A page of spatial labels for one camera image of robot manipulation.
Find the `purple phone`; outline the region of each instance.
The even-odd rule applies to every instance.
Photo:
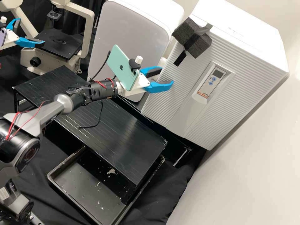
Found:
[[[7,35],[7,30],[6,28],[1,28],[0,30],[0,46],[4,45],[5,39],[6,39],[6,35]]]

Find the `white appliance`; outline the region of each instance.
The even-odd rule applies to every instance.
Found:
[[[211,150],[289,70],[278,30],[236,6],[200,0],[190,18],[213,25],[212,44],[197,59],[187,52],[177,67],[183,47],[176,42],[158,78],[174,85],[151,94],[142,114]]]
[[[172,0],[109,0],[103,4],[92,50],[89,77],[102,66],[116,44],[129,58],[143,56],[142,68],[157,66],[176,27],[183,8]],[[96,80],[113,78],[105,65]],[[138,102],[143,93],[128,97]]]

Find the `ribbed white panel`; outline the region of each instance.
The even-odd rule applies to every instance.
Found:
[[[167,126],[210,61],[234,72],[235,77],[197,118],[185,138],[211,150],[283,78],[282,71],[231,43],[210,34],[212,45],[197,59],[189,53],[179,67],[173,62],[183,47],[175,44],[159,81],[174,80],[170,91],[151,94],[142,113]]]

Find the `smartphone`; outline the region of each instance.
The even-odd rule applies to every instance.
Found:
[[[119,48],[119,46],[113,46],[107,60],[107,65],[117,76],[125,89],[127,91],[131,91],[136,79],[140,74],[140,71],[138,69],[132,69],[130,67],[129,58]]]
[[[5,39],[6,39],[6,35],[7,35],[7,30],[6,28],[1,28],[0,30],[0,46],[3,46],[5,43]]]

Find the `black wire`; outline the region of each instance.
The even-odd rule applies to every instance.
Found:
[[[96,125],[94,125],[94,126],[78,127],[78,130],[80,130],[80,129],[87,129],[87,128],[94,128],[94,127],[98,126],[98,124],[99,124],[100,121],[101,121],[101,113],[102,113],[102,109],[103,109],[103,102],[102,102],[102,101],[100,101],[100,102],[101,102],[101,111],[100,111],[98,123],[97,123]]]
[[[90,82],[98,75],[98,73],[100,73],[100,71],[101,71],[102,68],[104,67],[105,63],[107,62],[107,60],[108,60],[108,58],[109,58],[109,55],[110,55],[110,51],[108,51],[108,53],[107,53],[107,57],[106,57],[105,62],[103,63],[103,65],[101,66],[101,68],[98,70],[98,72],[90,79]]]

